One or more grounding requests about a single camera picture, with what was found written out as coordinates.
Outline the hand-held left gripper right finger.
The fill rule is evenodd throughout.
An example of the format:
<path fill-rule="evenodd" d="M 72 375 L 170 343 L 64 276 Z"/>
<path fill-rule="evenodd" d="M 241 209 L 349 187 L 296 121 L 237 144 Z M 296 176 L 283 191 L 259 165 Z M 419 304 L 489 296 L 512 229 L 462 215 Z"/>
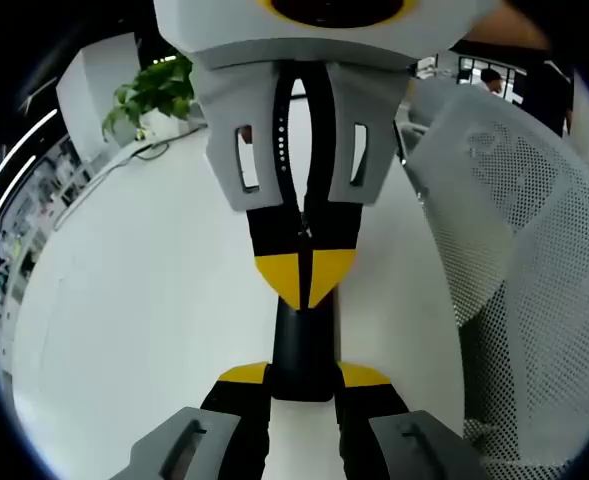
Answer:
<path fill-rule="evenodd" d="M 487 479 L 476 450 L 424 410 L 411 411 L 391 380 L 340 362 L 335 391 L 339 453 L 348 479 Z"/>

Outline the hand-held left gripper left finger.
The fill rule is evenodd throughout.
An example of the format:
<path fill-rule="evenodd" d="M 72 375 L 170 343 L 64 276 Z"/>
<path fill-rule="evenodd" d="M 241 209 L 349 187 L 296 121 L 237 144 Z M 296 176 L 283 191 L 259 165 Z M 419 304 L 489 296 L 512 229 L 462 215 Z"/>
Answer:
<path fill-rule="evenodd" d="M 266 362 L 221 374 L 199 408 L 184 407 L 136 441 L 116 479 L 259 479 L 269 451 Z"/>

